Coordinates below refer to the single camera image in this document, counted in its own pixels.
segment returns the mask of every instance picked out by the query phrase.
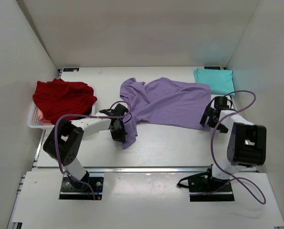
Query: white plastic basket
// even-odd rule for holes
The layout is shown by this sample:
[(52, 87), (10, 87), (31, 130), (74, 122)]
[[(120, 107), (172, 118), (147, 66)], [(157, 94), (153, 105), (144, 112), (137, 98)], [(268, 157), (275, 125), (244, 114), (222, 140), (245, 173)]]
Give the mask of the white plastic basket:
[[(94, 96), (96, 96), (96, 89), (93, 86), (90, 86), (90, 87), (93, 88)], [(96, 104), (96, 102), (92, 106), (91, 115), (95, 115), (95, 104)], [(29, 114), (28, 114), (27, 125), (30, 128), (39, 128), (39, 129), (42, 129), (42, 130), (53, 129), (54, 126), (55, 126), (55, 125), (42, 125), (39, 122), (39, 120), (38, 120), (38, 107), (36, 106), (36, 104), (33, 101), (32, 101), (32, 105), (31, 105), (31, 109), (30, 109)]]

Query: black mounting plate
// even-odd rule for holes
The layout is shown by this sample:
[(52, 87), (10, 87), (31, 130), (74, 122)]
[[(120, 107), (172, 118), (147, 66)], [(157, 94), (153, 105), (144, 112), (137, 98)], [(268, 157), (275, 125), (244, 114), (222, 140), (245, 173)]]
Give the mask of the black mounting plate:
[[(188, 179), (190, 193), (204, 193), (217, 190), (218, 187), (209, 188), (208, 179), (205, 177), (194, 177)], [(190, 202), (213, 202), (213, 201), (234, 201), (231, 183), (211, 195), (189, 195)]]
[[(94, 193), (95, 193), (95, 200), (98, 199), (96, 187), (98, 188), (99, 197), (100, 200), (102, 199), (102, 192), (103, 192), (103, 183), (104, 178), (103, 177), (89, 177), (89, 184), (91, 185)], [(76, 188), (74, 188), (71, 185), (70, 178), (69, 177), (63, 177), (60, 193), (59, 193), (59, 199), (84, 199), (84, 200), (94, 200), (93, 195), (88, 188), (86, 191), (78, 191)]]

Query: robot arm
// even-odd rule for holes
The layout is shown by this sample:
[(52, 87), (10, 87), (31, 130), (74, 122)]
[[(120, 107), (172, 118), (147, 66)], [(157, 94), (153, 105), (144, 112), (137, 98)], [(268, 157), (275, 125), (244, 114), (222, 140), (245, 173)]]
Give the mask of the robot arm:
[[(213, 100), (214, 108), (211, 107), (211, 103), (206, 107), (200, 121), (202, 126), (207, 124), (214, 128), (225, 116), (236, 112), (227, 105), (227, 97), (217, 96)], [(255, 125), (245, 120), (239, 114), (234, 114), (224, 118), (218, 125), (217, 130), (220, 133), (231, 132), (226, 156), (222, 161), (218, 162), (221, 169), (216, 164), (211, 165), (207, 172), (185, 177), (177, 184), (178, 187), (186, 187), (191, 191), (194, 190), (195, 194), (191, 196), (191, 201), (192, 199), (193, 201), (208, 201), (210, 198), (212, 198), (211, 201), (216, 201), (217, 199), (215, 199), (214, 195), (211, 197), (207, 196), (207, 199), (202, 197), (202, 195), (213, 193), (215, 190), (228, 184), (230, 176), (235, 173), (249, 167), (263, 165), (265, 162), (266, 128), (264, 126)], [(189, 181), (189, 186), (181, 184), (181, 181), (184, 180)]]
[[(102, 110), (96, 116), (123, 116), (128, 110), (121, 104), (118, 104), (115, 109)], [(107, 118), (94, 119), (84, 118), (80, 120), (68, 121), (61, 120), (58, 125), (58, 147), (60, 152), (60, 159), (63, 168), (71, 174), (71, 177), (83, 182), (89, 179), (89, 173), (80, 164), (77, 154), (82, 138), (92, 135), (94, 133), (110, 130), (114, 141), (124, 143), (126, 140), (126, 131), (122, 118)], [(43, 149), (52, 158), (57, 160), (55, 149), (55, 127), (43, 144)], [(83, 184), (71, 180), (71, 184), (77, 189), (85, 189)]]
[[(231, 113), (234, 111), (222, 110), (219, 120)], [(224, 171), (233, 175), (245, 168), (264, 164), (266, 158), (266, 128), (264, 126), (248, 122), (239, 114), (227, 117), (221, 124), (231, 131), (227, 155), (219, 163)], [(213, 165), (212, 177), (229, 180), (230, 175)]]

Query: purple t-shirt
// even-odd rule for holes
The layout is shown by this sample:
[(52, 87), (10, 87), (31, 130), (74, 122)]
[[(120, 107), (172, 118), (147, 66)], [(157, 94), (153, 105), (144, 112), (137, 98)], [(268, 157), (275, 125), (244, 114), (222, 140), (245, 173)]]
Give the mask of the purple t-shirt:
[(132, 118), (125, 123), (127, 136), (123, 148), (136, 141), (137, 123), (141, 121), (209, 131), (199, 122), (210, 96), (210, 86), (203, 83), (184, 83), (164, 77), (146, 85), (135, 78), (126, 80), (121, 85), (120, 97), (131, 105)]

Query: teal towel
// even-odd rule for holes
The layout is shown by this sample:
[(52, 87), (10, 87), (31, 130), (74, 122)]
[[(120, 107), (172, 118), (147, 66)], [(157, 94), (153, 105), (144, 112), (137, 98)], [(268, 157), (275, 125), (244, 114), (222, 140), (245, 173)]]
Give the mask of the teal towel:
[(198, 68), (194, 70), (194, 77), (196, 83), (208, 84), (212, 90), (212, 94), (225, 95), (234, 91), (232, 72), (232, 70)]

